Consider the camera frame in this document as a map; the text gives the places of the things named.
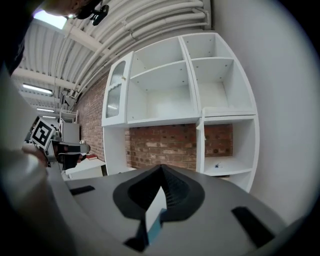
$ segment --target red brick wall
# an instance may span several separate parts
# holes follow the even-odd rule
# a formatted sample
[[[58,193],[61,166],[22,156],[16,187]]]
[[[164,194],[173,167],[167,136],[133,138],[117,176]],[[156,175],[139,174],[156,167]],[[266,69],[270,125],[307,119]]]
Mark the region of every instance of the red brick wall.
[[[80,98],[74,110],[78,110],[81,139],[90,145],[90,153],[97,155],[102,161],[105,161],[105,155],[101,117],[107,79],[108,77],[104,76],[93,85]]]
[[[232,156],[232,125],[205,127],[205,156]],[[129,167],[157,164],[196,170],[196,125],[180,124],[131,128],[125,131]]]

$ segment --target ceiling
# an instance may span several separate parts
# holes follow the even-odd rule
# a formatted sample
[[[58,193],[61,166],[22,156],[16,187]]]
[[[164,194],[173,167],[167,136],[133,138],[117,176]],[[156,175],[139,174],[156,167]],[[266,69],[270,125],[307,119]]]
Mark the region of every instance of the ceiling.
[[[165,38],[210,28],[208,2],[105,0],[103,4],[109,5],[109,13],[98,26],[93,26],[89,19],[69,19],[63,29],[58,29],[34,19],[13,81],[30,105],[52,109],[55,112],[50,115],[58,115],[61,92],[68,95],[70,106],[63,107],[69,110],[78,97],[109,71],[112,63],[128,52]],[[177,22],[168,22],[166,18],[170,17],[176,17]],[[152,28],[160,21],[165,22]],[[130,29],[119,33],[132,22]],[[139,32],[138,36],[132,38],[135,32]],[[52,90],[54,94],[25,89],[23,83]]]

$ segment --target red object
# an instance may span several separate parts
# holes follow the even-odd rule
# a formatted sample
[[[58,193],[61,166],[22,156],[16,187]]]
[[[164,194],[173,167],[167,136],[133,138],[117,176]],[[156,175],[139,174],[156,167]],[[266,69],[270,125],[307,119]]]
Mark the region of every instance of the red object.
[[[87,155],[86,155],[86,158],[87,158],[88,160],[98,159],[98,157],[97,157],[95,154],[87,154]]]

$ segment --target white shelving unit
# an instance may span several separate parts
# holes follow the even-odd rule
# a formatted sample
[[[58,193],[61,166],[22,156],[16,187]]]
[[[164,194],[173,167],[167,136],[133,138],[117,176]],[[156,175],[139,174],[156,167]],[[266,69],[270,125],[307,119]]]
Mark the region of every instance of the white shelving unit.
[[[203,122],[196,171],[229,176],[250,191],[259,155],[256,102],[240,62],[217,33],[156,42],[119,59],[109,74],[102,110],[109,175],[128,169],[125,128]],[[205,157],[204,126],[218,124],[232,124],[233,155]]]

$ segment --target cabinet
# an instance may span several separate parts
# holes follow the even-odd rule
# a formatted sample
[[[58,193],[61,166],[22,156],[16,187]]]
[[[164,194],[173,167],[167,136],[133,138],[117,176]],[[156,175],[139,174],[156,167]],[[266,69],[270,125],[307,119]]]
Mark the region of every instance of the cabinet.
[[[240,62],[217,33],[156,42],[118,60],[109,74],[102,111],[108,174],[127,169],[125,128],[197,123],[196,171],[228,175],[250,190],[259,155],[255,98]],[[215,124],[232,124],[232,156],[205,157],[205,126]]]

